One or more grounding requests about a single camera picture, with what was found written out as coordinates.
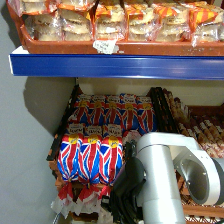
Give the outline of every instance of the blue shelf edge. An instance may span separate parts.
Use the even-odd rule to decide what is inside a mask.
[[[224,80],[224,56],[16,54],[14,76]]]

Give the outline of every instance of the red white and blue package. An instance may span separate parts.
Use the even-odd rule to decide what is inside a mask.
[[[139,133],[144,135],[149,132],[157,131],[156,115],[153,109],[151,98],[146,96],[138,96],[136,99],[138,108]]]

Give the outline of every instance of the price tag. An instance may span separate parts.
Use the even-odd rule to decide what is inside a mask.
[[[104,54],[112,54],[114,52],[116,40],[96,40],[93,47]]]

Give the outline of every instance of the packaged bread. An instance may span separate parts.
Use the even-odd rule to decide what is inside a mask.
[[[90,41],[92,22],[90,11],[60,9],[65,41]]]
[[[188,8],[176,3],[152,4],[152,7],[161,24],[156,41],[176,42],[190,38]]]
[[[52,13],[57,9],[56,0],[9,0],[18,16]]]
[[[148,41],[153,39],[156,17],[153,8],[143,0],[125,0],[125,12],[128,25],[128,40]]]
[[[95,40],[122,40],[125,31],[125,13],[120,2],[100,1],[95,13]]]
[[[74,11],[88,11],[95,4],[95,0],[59,0],[58,8]]]

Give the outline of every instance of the union jack flag print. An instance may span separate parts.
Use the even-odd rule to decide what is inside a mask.
[[[157,131],[156,115],[150,97],[137,97],[139,133]]]
[[[105,102],[104,124],[121,124],[120,96],[108,95]]]
[[[121,94],[122,128],[124,130],[138,129],[138,113],[136,96],[132,94]]]
[[[82,184],[98,184],[99,183],[99,150],[102,141],[102,134],[97,131],[85,136],[79,154],[79,182]]]

